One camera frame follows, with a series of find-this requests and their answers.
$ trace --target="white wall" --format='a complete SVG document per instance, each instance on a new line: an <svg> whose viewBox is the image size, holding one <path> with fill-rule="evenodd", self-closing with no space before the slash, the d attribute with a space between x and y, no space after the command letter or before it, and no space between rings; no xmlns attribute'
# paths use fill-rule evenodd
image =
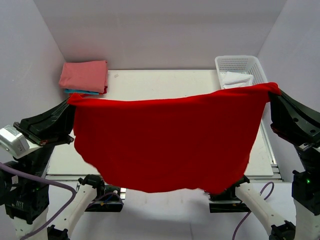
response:
<svg viewBox="0 0 320 240"><path fill-rule="evenodd" d="M288 0L258 58L269 82L320 112L320 1ZM270 113L265 121L270 125ZM298 155L270 128L268 135L282 176L291 181L293 170L303 171Z"/></svg>
<svg viewBox="0 0 320 240"><path fill-rule="evenodd" d="M215 67L254 55L286 0L34 0L67 61L111 69Z"/></svg>
<svg viewBox="0 0 320 240"><path fill-rule="evenodd" d="M0 128L62 100L64 58L32 0L0 0ZM0 161L8 154L0 149Z"/></svg>

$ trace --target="folded blue towel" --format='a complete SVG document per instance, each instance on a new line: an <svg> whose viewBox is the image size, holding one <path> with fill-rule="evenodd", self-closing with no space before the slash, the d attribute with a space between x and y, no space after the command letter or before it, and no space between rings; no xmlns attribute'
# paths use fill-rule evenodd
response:
<svg viewBox="0 0 320 240"><path fill-rule="evenodd" d="M99 93L96 91L84 91L84 90L76 90L76 89L68 89L68 88L64 89L64 92L67 94L77 93L77 94L99 95Z"/></svg>

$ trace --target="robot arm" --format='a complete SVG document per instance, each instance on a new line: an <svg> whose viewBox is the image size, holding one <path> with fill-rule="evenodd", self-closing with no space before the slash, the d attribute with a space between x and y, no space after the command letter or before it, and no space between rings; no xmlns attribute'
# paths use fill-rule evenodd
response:
<svg viewBox="0 0 320 240"><path fill-rule="evenodd" d="M305 172L293 171L292 197L296 207L296 227L278 215L253 190L250 183L235 188L242 200L262 223L270 240L320 239L320 113L295 101L285 92L269 94L271 128L293 144Z"/></svg>
<svg viewBox="0 0 320 240"><path fill-rule="evenodd" d="M41 177L54 147L73 141L69 134L74 115L75 107L64 101L47 112L0 129L0 145L14 158L4 164L13 171L0 170L0 205L5 205L19 239L26 238L47 222L49 185L15 175L14 170ZM54 225L28 239L68 240L88 205L103 195L104 190L105 183L99 176L88 175L81 179L78 193Z"/></svg>

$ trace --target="cable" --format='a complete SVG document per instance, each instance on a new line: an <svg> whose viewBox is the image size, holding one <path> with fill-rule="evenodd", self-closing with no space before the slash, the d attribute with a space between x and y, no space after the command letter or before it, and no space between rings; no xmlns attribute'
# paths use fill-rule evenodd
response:
<svg viewBox="0 0 320 240"><path fill-rule="evenodd" d="M39 227L37 230L34 230L33 232L28 233L27 235L23 236L20 240L26 240L34 235L36 235L37 233L39 233L40 231L42 231L44 228L46 228L50 223L52 223L52 221L54 219L56 219L56 217L75 199L76 197L76 190L74 188L72 188L71 186L68 186L66 184L60 183L60 182L56 182L56 181L52 181L52 180L48 180L39 176L34 176L28 173L25 173L23 171L19 171L16 169L13 169L3 163L0 162L0 169L13 174L13 175L17 175L19 177L25 178L25 179L30 179L33 181L37 181L39 183L43 183L43 184L48 184L48 185L52 185L52 186L56 186L59 188L63 188L66 190L69 190L72 193L72 196L70 197L70 199L45 223L43 224L41 227Z"/></svg>
<svg viewBox="0 0 320 240"><path fill-rule="evenodd" d="M112 198L112 195L110 197L108 197L108 199L105 200L104 203L106 204L111 198Z"/></svg>
<svg viewBox="0 0 320 240"><path fill-rule="evenodd" d="M273 181L270 181L270 182L268 182L266 185L264 185L264 187L261 189L260 195L265 191L265 189L266 189L269 185L271 185L271 190L270 190L270 192L268 193L268 195L264 198L264 200L267 200L267 199L270 197L270 195L272 194L272 192L274 191L274 189L275 189L275 183L274 183ZM235 228L235 230L234 230L234 232L233 232L232 240L235 240L235 239L236 239L236 234L237 234L240 226L244 223L244 221L249 217L250 214L251 214L251 211L249 211L249 212L244 216L244 218L242 218L242 220L239 222L239 224L236 226L236 228Z"/></svg>
<svg viewBox="0 0 320 240"><path fill-rule="evenodd" d="M98 202L99 200L101 200L101 199L103 199L104 197L109 196L109 195L116 196L116 197L119 199L121 205L122 205L122 206L124 205L124 202L122 201L122 199L120 198L120 196L119 196L118 194L116 194L115 192L108 192L108 193L106 193L106 194L98 197L97 199L95 199L92 203L89 204L88 208L90 208L93 204L95 204L95 203Z"/></svg>

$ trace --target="folded white cloth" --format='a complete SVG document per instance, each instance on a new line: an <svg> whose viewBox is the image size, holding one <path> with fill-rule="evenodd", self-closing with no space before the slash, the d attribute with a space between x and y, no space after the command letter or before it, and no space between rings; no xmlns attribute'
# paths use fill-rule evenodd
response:
<svg viewBox="0 0 320 240"><path fill-rule="evenodd" d="M221 83L224 89L252 86L254 76L238 72L227 71Z"/></svg>

